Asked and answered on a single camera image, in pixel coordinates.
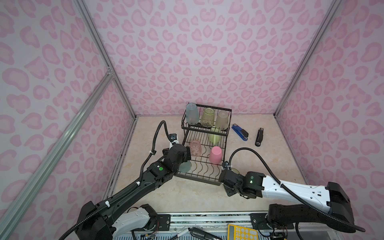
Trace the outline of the pink transparent cup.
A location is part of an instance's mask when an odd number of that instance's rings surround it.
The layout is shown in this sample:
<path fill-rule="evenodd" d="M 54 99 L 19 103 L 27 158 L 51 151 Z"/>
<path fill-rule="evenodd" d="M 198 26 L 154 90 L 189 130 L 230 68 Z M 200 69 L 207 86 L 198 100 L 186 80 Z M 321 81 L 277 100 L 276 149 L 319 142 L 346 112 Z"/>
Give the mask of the pink transparent cup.
<path fill-rule="evenodd" d="M 191 155 L 199 157 L 202 155 L 203 150 L 202 150 L 202 145 L 199 141 L 194 140 L 190 143 L 190 150 L 191 150 Z"/>

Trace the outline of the solid pink plastic cup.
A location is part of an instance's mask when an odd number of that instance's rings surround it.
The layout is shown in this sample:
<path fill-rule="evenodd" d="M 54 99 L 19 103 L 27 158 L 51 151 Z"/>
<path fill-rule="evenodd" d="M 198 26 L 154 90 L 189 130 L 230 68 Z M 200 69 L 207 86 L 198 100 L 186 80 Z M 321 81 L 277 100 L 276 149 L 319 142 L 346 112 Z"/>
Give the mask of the solid pink plastic cup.
<path fill-rule="evenodd" d="M 222 158 L 223 158 L 222 149 L 218 146 L 213 147 L 209 155 L 209 161 L 212 164 L 219 165 L 222 162 Z"/>

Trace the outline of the teal textured plastic cup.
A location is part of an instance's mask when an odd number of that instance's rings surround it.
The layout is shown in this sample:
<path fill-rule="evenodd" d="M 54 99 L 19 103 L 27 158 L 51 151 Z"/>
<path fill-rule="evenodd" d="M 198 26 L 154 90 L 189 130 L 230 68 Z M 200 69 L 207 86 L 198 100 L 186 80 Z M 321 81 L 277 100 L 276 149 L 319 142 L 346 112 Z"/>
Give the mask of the teal textured plastic cup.
<path fill-rule="evenodd" d="M 199 122 L 198 106 L 195 103 L 188 103 L 186 106 L 186 122 L 191 126 Z"/>

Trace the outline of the white mug green handle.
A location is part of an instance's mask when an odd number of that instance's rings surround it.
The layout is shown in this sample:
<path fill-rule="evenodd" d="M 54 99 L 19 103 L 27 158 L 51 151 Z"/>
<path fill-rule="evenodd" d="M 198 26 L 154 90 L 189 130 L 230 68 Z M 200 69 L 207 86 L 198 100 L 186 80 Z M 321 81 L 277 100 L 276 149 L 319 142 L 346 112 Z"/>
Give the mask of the white mug green handle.
<path fill-rule="evenodd" d="M 221 141 L 221 130 L 218 128 L 211 128 L 211 133 L 209 134 L 209 141 L 212 143 L 213 146 L 217 146 L 219 142 Z"/>

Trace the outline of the light green transparent cup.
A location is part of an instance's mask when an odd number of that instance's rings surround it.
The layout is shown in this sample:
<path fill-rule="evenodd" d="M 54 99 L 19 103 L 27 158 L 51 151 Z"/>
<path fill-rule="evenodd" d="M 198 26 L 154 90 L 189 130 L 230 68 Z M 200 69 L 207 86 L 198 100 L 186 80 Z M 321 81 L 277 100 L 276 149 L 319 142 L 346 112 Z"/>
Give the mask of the light green transparent cup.
<path fill-rule="evenodd" d="M 215 110 L 212 108 L 205 108 L 201 118 L 201 124 L 205 128 L 211 128 L 215 123 Z"/>

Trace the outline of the pale green frosted cup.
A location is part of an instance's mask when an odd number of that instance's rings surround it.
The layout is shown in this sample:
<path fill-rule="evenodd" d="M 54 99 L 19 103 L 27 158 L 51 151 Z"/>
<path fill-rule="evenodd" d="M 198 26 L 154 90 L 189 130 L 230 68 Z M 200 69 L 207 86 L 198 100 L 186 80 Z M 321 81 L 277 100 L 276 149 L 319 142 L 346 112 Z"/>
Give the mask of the pale green frosted cup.
<path fill-rule="evenodd" d="M 215 127 L 220 131 L 226 130 L 229 126 L 229 117 L 230 117 L 230 114 L 228 111 L 224 111 L 224 110 L 219 111 L 216 119 Z"/>

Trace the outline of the bright green transparent cup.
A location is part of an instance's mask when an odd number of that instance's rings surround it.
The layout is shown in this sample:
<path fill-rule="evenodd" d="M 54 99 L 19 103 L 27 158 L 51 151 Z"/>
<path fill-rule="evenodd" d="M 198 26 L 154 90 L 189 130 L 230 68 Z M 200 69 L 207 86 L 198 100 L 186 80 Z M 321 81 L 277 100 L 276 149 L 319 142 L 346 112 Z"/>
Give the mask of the bright green transparent cup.
<path fill-rule="evenodd" d="M 232 171 L 233 171 L 235 174 L 240 174 L 240 172 L 239 172 L 237 169 L 235 169 L 235 168 L 232 168 Z"/>

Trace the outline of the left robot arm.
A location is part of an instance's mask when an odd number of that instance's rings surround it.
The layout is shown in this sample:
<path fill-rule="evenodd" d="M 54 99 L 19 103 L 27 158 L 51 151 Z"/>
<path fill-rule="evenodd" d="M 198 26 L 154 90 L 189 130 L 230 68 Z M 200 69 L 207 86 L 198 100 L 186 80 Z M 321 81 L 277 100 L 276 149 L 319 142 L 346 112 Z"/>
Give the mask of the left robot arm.
<path fill-rule="evenodd" d="M 191 158 L 188 147 L 174 144 L 140 177 L 115 195 L 93 204 L 86 203 L 80 212 L 75 233 L 80 240 L 112 240 L 137 229 L 156 229 L 157 213 L 148 204 L 128 213 L 138 200 L 158 189 L 178 173 L 182 163 Z"/>

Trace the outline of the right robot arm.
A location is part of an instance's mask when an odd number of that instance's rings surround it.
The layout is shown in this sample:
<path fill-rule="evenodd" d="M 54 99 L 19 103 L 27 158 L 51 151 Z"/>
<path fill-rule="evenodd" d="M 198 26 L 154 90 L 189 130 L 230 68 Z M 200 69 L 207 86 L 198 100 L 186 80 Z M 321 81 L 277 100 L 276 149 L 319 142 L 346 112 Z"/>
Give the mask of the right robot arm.
<path fill-rule="evenodd" d="M 292 202 L 291 205 L 271 204 L 265 217 L 272 227 L 296 223 L 320 223 L 343 232 L 355 233 L 351 201 L 339 184 L 310 186 L 277 181 L 262 173 L 245 176 L 223 170 L 219 181 L 229 197 L 238 194 L 246 199 L 273 198 Z"/>

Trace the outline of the yellow calculator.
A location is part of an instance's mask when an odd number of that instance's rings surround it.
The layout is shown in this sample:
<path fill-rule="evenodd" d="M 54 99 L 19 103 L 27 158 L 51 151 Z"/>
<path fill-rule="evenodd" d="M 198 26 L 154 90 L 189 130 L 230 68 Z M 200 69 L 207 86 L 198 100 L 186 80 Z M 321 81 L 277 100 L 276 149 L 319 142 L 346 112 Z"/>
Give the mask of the yellow calculator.
<path fill-rule="evenodd" d="M 237 225 L 228 224 L 228 240 L 258 240 L 258 232 Z"/>

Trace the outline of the blue stapler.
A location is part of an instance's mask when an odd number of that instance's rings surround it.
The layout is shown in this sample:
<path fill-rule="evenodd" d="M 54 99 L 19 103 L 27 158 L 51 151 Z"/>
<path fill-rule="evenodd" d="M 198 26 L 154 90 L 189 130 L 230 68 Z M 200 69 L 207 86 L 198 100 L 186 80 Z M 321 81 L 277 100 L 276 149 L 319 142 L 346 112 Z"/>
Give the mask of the blue stapler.
<path fill-rule="evenodd" d="M 235 133 L 243 140 L 243 141 L 247 141 L 248 140 L 248 137 L 249 137 L 249 133 L 244 130 L 243 128 L 241 128 L 239 125 L 237 124 L 233 124 L 232 125 L 232 129 L 235 131 Z"/>

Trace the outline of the black marker pen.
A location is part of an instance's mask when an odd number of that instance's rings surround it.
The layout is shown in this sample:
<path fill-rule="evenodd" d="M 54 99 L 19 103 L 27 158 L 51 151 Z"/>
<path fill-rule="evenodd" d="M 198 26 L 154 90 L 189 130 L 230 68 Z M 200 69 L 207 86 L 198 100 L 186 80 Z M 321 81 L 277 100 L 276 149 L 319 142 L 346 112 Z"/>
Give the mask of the black marker pen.
<path fill-rule="evenodd" d="M 187 228 L 183 230 L 182 232 L 178 233 L 177 235 L 170 238 L 170 240 L 176 240 L 179 239 L 181 236 L 185 234 L 190 234 L 192 237 L 195 237 L 199 240 L 222 240 L 222 238 L 215 236 L 213 234 L 210 234 L 208 232 L 205 232 L 201 229 L 198 229 L 196 227 L 193 228 Z"/>

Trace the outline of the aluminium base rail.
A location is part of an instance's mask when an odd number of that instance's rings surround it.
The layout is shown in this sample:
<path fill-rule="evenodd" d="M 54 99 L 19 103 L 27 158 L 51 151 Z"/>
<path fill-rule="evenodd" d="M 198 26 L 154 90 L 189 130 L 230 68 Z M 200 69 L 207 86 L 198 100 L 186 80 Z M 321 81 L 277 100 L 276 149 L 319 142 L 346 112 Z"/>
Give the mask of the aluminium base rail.
<path fill-rule="evenodd" d="M 133 212 L 138 208 L 130 208 L 127 212 Z M 183 230 L 193 227 L 227 240 L 228 224 L 257 231 L 259 240 L 297 240 L 299 238 L 293 224 L 287 227 L 272 227 L 266 222 L 265 217 L 265 212 L 157 213 L 155 230 L 132 230 L 113 240 L 170 240 Z M 188 233 L 177 240 L 199 239 Z"/>

